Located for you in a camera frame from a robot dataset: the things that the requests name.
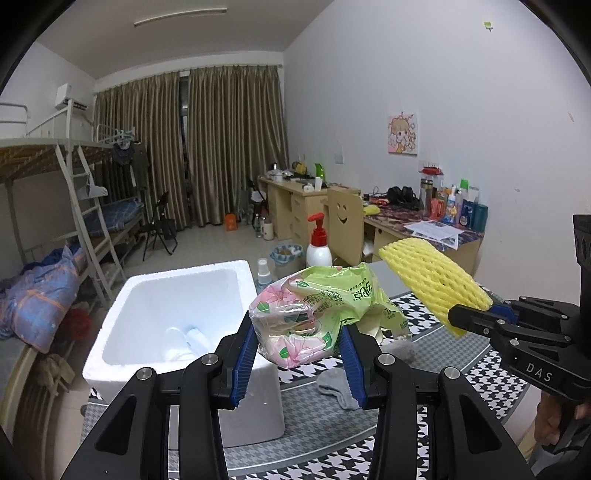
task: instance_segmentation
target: cartoon painting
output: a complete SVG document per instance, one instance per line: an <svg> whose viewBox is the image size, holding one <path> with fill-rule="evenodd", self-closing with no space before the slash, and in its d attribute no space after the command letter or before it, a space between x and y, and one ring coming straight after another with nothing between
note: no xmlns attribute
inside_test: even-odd
<svg viewBox="0 0 591 480"><path fill-rule="evenodd" d="M388 153L417 154L417 115L400 113L388 117Z"/></svg>

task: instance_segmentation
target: ceiling light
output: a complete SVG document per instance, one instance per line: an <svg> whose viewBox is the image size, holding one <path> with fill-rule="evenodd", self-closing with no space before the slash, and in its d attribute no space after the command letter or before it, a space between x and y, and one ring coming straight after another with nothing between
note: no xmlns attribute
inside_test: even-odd
<svg viewBox="0 0 591 480"><path fill-rule="evenodd" d="M164 14L164 15L157 15L156 17L144 18L143 20L138 20L134 22L134 27L139 27L140 25L145 25L146 23L155 22L156 20L164 20L165 18L174 18L174 17L200 17L201 15L222 15L227 13L228 9L223 8L199 8L197 10L184 10L182 12L175 12L172 14Z"/></svg>

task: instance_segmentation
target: brown striped curtain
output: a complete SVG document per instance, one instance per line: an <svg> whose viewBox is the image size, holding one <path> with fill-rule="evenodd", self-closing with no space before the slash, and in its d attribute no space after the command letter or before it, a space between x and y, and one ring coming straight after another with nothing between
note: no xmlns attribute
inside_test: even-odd
<svg viewBox="0 0 591 480"><path fill-rule="evenodd" d="M131 130L148 152L150 188L143 198L148 215L164 192L170 192L168 214L179 228L189 223L184 180L183 148L178 106L179 73L165 73L136 80L98 93L95 125ZM109 200L135 195L128 169L105 161L97 171L97 183L109 191Z"/></svg>
<svg viewBox="0 0 591 480"><path fill-rule="evenodd" d="M187 155L197 224L235 212L246 178L269 163L287 167L287 136L276 66L191 70Z"/></svg>

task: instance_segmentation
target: human hand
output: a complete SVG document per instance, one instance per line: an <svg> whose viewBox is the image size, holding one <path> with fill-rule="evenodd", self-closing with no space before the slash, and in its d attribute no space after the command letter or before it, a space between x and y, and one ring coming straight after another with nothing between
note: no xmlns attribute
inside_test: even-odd
<svg viewBox="0 0 591 480"><path fill-rule="evenodd" d="M535 417L534 437L542 445L556 445L560 440L560 419L562 405L549 393L542 392L538 404L538 414ZM591 417L591 404L584 403L575 408L575 420Z"/></svg>

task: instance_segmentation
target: silver bolt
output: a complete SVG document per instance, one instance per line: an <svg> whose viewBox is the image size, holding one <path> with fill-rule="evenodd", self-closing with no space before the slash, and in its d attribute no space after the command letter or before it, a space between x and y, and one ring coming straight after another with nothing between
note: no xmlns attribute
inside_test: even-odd
<svg viewBox="0 0 591 480"><path fill-rule="evenodd" d="M148 367L140 368L135 374L140 380L147 380L152 376L152 369Z"/></svg>
<svg viewBox="0 0 591 480"><path fill-rule="evenodd" d="M382 365L392 365L395 361L396 358L394 358L394 356L390 355L389 353L382 353L382 355L378 357L378 362L380 362Z"/></svg>
<svg viewBox="0 0 591 480"><path fill-rule="evenodd" d="M203 365L215 365L218 360L220 359L215 353L206 353L201 357Z"/></svg>
<svg viewBox="0 0 591 480"><path fill-rule="evenodd" d="M443 374L449 378L450 380L455 380L456 378L460 378L460 371L456 367L447 367Z"/></svg>

